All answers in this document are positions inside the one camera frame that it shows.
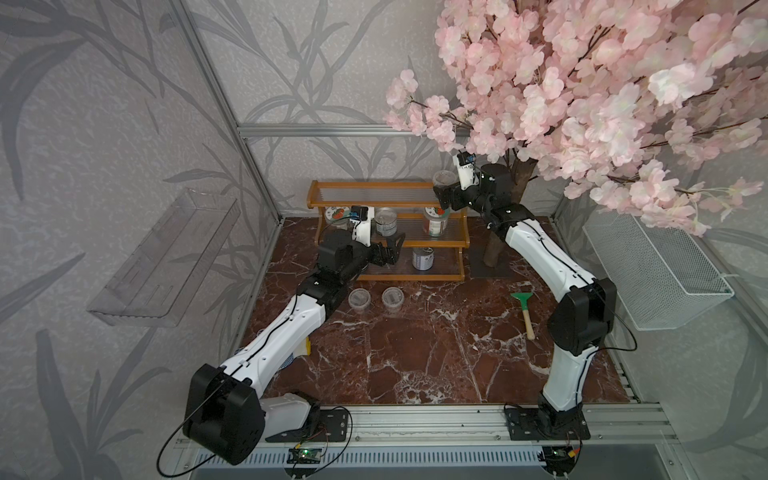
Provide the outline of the clear jar tomato lid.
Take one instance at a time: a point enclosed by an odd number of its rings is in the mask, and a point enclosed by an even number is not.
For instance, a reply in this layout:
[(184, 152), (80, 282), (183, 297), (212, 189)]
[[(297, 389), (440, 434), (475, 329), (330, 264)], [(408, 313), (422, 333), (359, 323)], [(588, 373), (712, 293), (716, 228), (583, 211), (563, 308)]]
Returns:
[(425, 233), (433, 238), (441, 237), (446, 229), (450, 212), (440, 207), (425, 207), (423, 216)]

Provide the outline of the silver green label tin can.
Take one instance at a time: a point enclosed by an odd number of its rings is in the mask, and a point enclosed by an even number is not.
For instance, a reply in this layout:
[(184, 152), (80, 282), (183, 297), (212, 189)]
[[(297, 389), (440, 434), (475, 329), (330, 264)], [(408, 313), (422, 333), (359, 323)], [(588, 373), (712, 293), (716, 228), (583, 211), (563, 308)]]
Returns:
[(397, 231), (397, 212), (389, 207), (381, 207), (375, 210), (374, 223), (377, 233), (382, 237), (394, 236)]

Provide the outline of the small clear grey-label seed jar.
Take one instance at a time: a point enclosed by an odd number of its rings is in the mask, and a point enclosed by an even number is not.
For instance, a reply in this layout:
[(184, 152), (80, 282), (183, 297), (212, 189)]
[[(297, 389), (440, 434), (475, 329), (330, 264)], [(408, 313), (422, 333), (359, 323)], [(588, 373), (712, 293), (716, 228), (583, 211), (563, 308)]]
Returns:
[(388, 312), (397, 313), (404, 304), (405, 295), (398, 287), (388, 287), (382, 292), (381, 300)]

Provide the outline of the tall clear tomato-label jar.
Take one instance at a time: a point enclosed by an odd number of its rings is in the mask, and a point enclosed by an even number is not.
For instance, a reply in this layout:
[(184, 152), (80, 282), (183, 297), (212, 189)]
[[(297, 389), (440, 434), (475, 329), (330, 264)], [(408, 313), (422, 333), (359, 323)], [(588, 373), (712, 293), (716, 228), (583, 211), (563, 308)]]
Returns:
[(346, 230), (350, 214), (349, 206), (326, 207), (324, 210), (326, 225), (331, 228)]

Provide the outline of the small clear red-label seed jar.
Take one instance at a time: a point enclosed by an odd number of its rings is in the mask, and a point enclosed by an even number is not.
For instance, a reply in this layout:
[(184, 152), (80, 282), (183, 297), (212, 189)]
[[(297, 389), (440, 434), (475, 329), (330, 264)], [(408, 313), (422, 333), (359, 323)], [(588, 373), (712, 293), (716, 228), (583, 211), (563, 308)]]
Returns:
[(459, 185), (459, 179), (455, 171), (440, 170), (432, 176), (433, 190), (436, 193), (451, 192), (456, 185)]

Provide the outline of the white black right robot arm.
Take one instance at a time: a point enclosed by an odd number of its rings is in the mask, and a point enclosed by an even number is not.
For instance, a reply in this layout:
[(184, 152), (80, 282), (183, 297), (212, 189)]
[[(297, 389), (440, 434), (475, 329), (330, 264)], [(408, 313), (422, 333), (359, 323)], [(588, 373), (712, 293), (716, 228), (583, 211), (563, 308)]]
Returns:
[(458, 181), (436, 186), (442, 208), (468, 207), (486, 227), (526, 260), (550, 288), (558, 305), (547, 321), (554, 345), (549, 378), (539, 401), (542, 423), (563, 424), (582, 408), (582, 391), (593, 357), (614, 322), (617, 289), (571, 259), (540, 222), (508, 193), (512, 183), (503, 165), (474, 165), (472, 155), (454, 158)]

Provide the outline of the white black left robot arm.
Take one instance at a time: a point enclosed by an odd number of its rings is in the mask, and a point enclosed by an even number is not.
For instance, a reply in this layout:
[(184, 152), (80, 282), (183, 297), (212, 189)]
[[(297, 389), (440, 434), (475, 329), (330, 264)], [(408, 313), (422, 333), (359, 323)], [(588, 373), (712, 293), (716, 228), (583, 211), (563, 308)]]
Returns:
[(346, 298), (369, 265), (398, 261), (404, 234), (366, 244), (334, 229), (318, 247), (310, 274), (281, 313), (253, 341), (219, 366), (202, 365), (190, 382), (182, 433), (232, 465), (260, 440), (304, 431), (313, 411), (298, 394), (263, 396), (274, 375)]

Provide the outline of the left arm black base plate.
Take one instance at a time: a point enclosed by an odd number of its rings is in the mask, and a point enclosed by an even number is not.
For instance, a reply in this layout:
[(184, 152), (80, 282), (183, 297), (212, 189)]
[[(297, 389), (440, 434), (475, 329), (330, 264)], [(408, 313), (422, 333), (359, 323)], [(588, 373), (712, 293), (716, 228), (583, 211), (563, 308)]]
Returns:
[(343, 442), (348, 439), (351, 426), (351, 414), (346, 408), (342, 406), (313, 407), (300, 428), (266, 437), (265, 441), (268, 443)]

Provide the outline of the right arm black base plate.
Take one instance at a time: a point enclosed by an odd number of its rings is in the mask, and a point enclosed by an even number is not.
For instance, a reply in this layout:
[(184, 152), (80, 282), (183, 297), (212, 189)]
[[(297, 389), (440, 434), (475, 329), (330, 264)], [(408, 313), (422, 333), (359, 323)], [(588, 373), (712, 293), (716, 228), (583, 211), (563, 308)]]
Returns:
[(556, 411), (546, 402), (536, 407), (505, 404), (503, 415), (511, 440), (589, 440), (583, 405)]

